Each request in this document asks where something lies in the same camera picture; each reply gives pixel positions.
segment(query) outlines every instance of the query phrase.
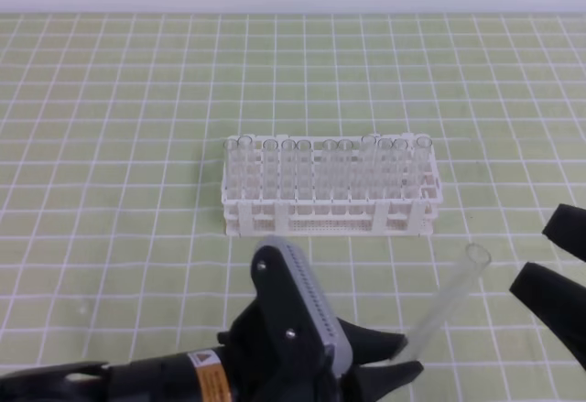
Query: table surface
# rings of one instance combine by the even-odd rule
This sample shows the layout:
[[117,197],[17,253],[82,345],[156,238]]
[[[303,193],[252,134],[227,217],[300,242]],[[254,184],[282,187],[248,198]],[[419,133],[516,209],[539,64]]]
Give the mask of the table surface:
[[332,306],[406,331],[469,241],[493,255],[395,401],[584,400],[508,288],[586,205],[584,16],[0,15],[0,373],[215,343],[253,297],[223,235],[228,135],[433,137],[431,237],[296,238]]

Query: clear plastic tube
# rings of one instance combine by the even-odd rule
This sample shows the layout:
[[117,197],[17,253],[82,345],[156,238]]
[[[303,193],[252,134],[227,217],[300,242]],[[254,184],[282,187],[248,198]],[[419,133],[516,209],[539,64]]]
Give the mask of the clear plastic tube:
[[[373,178],[375,152],[376,138],[372,135],[363,136],[360,140],[358,161],[352,177],[351,195],[353,201],[366,199],[368,181]],[[350,207],[350,214],[362,214],[363,212],[363,205],[353,205]]]
[[238,138],[238,151],[243,162],[243,185],[246,199],[260,197],[260,168],[256,165],[255,143],[253,138],[245,135]]
[[468,296],[483,271],[491,263],[490,253],[478,244],[468,244],[456,262],[448,282],[439,289],[428,313],[407,334],[407,346],[393,363],[416,361],[433,334],[444,324],[458,304]]
[[[307,139],[299,140],[295,148],[297,161],[297,190],[298,198],[307,201],[313,198],[313,183],[311,178],[311,143]],[[299,206],[299,214],[310,214],[311,206]]]
[[409,199],[419,197],[419,189],[425,178],[425,171],[429,164],[429,153],[431,151],[431,138],[420,136],[413,144],[413,156],[409,165],[406,179],[405,196]]
[[409,143],[403,138],[397,138],[391,147],[391,175],[387,186],[386,197],[390,199],[401,197],[401,185],[403,184],[403,172],[407,160]]
[[[334,167],[334,159],[338,143],[333,139],[326,139],[321,143],[321,155],[319,164],[316,163],[315,197],[326,201],[331,199],[331,175]],[[330,206],[320,205],[316,207],[317,214],[328,214]]]
[[[347,200],[350,191],[350,166],[352,164],[353,142],[341,139],[336,148],[335,170],[333,174],[333,199]],[[345,214],[346,207],[337,205],[332,209],[334,214]]]
[[223,162],[226,195],[228,199],[240,199],[242,192],[240,190],[240,155],[237,140],[229,138],[224,141]]
[[281,199],[295,199],[295,141],[281,143]]
[[263,199],[277,198],[278,142],[267,139],[263,143]]
[[385,187],[389,184],[392,169],[393,140],[382,138],[376,147],[374,175],[368,190],[368,197],[372,200],[383,199]]

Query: white test tube rack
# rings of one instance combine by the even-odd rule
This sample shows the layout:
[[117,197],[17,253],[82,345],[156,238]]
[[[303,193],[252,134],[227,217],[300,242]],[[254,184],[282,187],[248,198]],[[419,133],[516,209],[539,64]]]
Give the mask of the white test tube rack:
[[[274,199],[263,198],[263,188],[256,187],[259,195],[255,199],[247,199],[245,181],[240,181],[242,195],[229,195],[228,179],[226,178],[226,163],[222,178],[223,215],[226,221],[226,234],[240,236],[260,236],[267,234],[279,235],[429,235],[433,233],[433,221],[438,217],[438,206],[443,202],[441,181],[435,159],[433,146],[429,150],[429,162],[420,169],[422,173],[420,183],[414,189],[407,186],[411,175],[408,174],[411,158],[418,138],[425,135],[378,135],[376,144],[389,138],[393,142],[402,138],[408,142],[407,159],[403,168],[402,187],[388,191],[372,190],[365,199],[353,199],[352,181],[356,180],[357,173],[361,172],[359,149],[362,138],[360,136],[318,137],[318,136],[254,136],[254,157],[260,175],[263,173],[263,144],[267,140],[276,140],[278,143],[277,163],[277,195]],[[238,140],[239,136],[230,136],[228,140]],[[281,184],[281,145],[285,140],[309,141],[310,153],[310,195],[307,194],[307,180],[304,176],[303,194],[300,196],[297,184],[293,199],[283,199],[280,195]],[[339,199],[337,190],[333,195],[332,187],[329,199],[323,199],[323,193],[317,195],[323,181],[320,179],[321,146],[325,140],[340,141],[349,139],[353,142],[350,168],[344,171],[348,175],[348,195]]]

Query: glass test tube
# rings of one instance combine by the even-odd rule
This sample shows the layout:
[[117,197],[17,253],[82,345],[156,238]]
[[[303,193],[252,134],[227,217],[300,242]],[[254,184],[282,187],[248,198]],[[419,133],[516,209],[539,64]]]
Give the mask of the glass test tube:
[[431,138],[429,136],[420,136],[414,141],[413,156],[411,157],[406,179],[406,198],[415,199],[419,197],[419,189],[421,188],[429,164],[431,144]]
[[257,199],[260,197],[260,172],[256,165],[255,143],[253,138],[245,135],[238,138],[238,151],[242,160],[242,181],[244,197]]
[[[333,172],[333,199],[347,200],[350,188],[353,142],[350,139],[338,141],[335,152],[335,170]],[[345,214],[346,207],[334,206],[334,214]]]
[[407,161],[409,143],[406,139],[397,138],[391,148],[391,177],[387,186],[386,197],[396,199],[401,197],[401,185],[403,185],[403,172]]
[[281,143],[281,199],[295,199],[295,141]]
[[242,191],[237,140],[229,138],[223,142],[223,162],[226,177],[226,195],[228,199],[240,199]]
[[[360,149],[358,150],[358,161],[354,169],[351,195],[352,200],[365,200],[368,188],[368,181],[373,177],[374,154],[376,152],[376,138],[372,135],[365,135],[360,140]],[[350,207],[350,214],[362,214],[363,205],[353,205]]]
[[383,199],[385,188],[389,184],[392,169],[393,140],[382,138],[376,147],[374,177],[370,183],[368,197],[370,199]]
[[[326,139],[321,143],[320,164],[316,165],[315,197],[316,199],[328,201],[331,199],[331,178],[335,166],[335,155],[338,143],[333,139]],[[329,205],[316,207],[317,214],[328,214]]]
[[267,139],[263,143],[263,199],[277,198],[278,142]]
[[439,289],[428,313],[408,332],[407,346],[393,359],[394,364],[420,357],[433,334],[468,296],[491,260],[490,253],[479,244],[466,245],[463,257],[456,262],[448,282]]
[[[297,191],[298,199],[310,200],[313,199],[313,182],[311,177],[311,143],[307,139],[301,139],[297,142],[296,149],[297,161]],[[300,214],[310,214],[312,207],[299,206],[298,212]]]

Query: warning label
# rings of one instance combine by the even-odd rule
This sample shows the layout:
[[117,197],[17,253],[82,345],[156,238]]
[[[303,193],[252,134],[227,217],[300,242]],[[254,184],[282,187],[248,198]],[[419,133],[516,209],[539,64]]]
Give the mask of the warning label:
[[214,350],[189,353],[201,387],[202,402],[232,402],[230,385],[222,362]]

